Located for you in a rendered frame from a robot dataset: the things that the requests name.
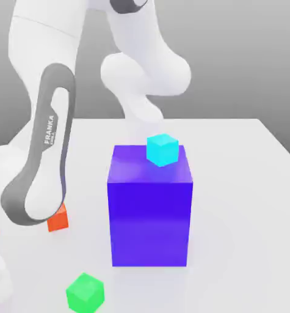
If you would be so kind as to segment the small orange cube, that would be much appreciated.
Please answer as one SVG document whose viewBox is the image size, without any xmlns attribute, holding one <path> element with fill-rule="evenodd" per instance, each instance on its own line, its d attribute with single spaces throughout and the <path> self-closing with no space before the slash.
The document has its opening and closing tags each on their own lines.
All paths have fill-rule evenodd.
<svg viewBox="0 0 290 313">
<path fill-rule="evenodd" d="M 49 232 L 68 228 L 68 216 L 64 203 L 62 203 L 58 211 L 47 220 L 47 226 Z"/>
</svg>

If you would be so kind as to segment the small green cube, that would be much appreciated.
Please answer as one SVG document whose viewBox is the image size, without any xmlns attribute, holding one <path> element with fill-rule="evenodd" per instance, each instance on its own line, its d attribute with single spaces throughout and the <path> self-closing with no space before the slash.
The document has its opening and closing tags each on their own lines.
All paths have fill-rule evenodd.
<svg viewBox="0 0 290 313">
<path fill-rule="evenodd" d="M 81 273 L 66 289 L 68 307 L 75 313 L 95 313 L 104 303 L 104 283 Z"/>
</svg>

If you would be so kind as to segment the small cyan cube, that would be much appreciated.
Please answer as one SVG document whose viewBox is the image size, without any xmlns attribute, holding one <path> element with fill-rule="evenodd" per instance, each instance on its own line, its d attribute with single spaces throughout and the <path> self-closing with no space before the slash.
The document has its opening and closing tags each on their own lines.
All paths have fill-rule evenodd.
<svg viewBox="0 0 290 313">
<path fill-rule="evenodd" d="M 165 133 L 148 137 L 146 156 L 158 167 L 176 163 L 179 158 L 179 140 Z"/>
</svg>

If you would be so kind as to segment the large blue box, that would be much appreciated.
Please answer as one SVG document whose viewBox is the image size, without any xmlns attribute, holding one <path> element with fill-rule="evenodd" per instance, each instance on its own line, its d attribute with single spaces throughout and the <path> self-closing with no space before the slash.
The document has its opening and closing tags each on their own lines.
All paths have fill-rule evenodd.
<svg viewBox="0 0 290 313">
<path fill-rule="evenodd" d="M 160 168 L 144 145 L 116 145 L 107 179 L 113 266 L 185 267 L 192 194 L 183 146 Z"/>
</svg>

